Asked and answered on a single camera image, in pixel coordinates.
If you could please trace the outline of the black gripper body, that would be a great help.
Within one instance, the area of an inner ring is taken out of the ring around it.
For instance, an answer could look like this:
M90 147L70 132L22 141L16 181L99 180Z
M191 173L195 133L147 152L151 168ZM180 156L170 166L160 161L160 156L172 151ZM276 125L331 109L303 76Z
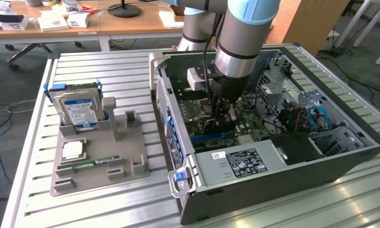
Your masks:
M244 92L248 77L232 78L228 76L216 77L212 80L212 93L228 102L235 103Z

